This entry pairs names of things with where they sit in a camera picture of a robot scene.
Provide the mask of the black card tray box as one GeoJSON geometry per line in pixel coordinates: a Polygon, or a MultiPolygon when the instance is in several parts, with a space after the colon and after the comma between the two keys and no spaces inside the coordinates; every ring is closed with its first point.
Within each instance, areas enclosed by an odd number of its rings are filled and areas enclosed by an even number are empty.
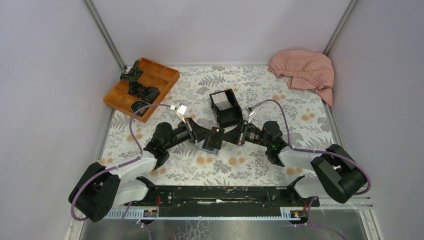
{"type": "Polygon", "coordinates": [[[235,126],[243,120],[242,108],[233,89],[211,93],[209,98],[220,128],[235,126]]]}

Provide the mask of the grey leather card holder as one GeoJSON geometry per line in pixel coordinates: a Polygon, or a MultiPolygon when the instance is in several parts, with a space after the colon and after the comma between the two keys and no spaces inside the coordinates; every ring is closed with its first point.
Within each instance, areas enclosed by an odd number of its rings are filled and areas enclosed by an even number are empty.
{"type": "Polygon", "coordinates": [[[203,152],[218,155],[220,150],[217,148],[211,147],[208,144],[209,144],[209,138],[206,138],[202,141],[195,143],[194,146],[203,152]]]}

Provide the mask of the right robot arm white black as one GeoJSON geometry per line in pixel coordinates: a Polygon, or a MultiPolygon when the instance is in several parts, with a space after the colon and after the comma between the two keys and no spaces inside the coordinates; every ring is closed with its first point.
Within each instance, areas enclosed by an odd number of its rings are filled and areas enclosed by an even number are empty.
{"type": "Polygon", "coordinates": [[[303,176],[291,183],[292,189],[287,191],[286,198],[293,206],[301,205],[307,198],[324,196],[344,204],[369,182],[341,146],[332,144],[325,150],[293,148],[283,140],[276,121],[267,121],[259,128],[242,120],[229,132],[215,128],[208,146],[219,150],[223,142],[263,146],[271,164],[313,171],[314,176],[303,176]]]}

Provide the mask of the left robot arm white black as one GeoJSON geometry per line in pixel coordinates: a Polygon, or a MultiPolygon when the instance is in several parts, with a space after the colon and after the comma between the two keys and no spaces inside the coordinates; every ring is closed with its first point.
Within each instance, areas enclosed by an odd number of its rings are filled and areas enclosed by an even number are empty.
{"type": "Polygon", "coordinates": [[[167,122],[159,123],[151,140],[135,159],[110,167],[98,162],[88,166],[68,197],[72,218],[98,222],[116,206],[133,201],[144,206],[152,204],[154,190],[138,178],[161,167],[170,156],[170,148],[185,141],[203,142],[218,136],[219,132],[218,128],[198,125],[192,118],[186,118],[175,129],[167,122]]]}

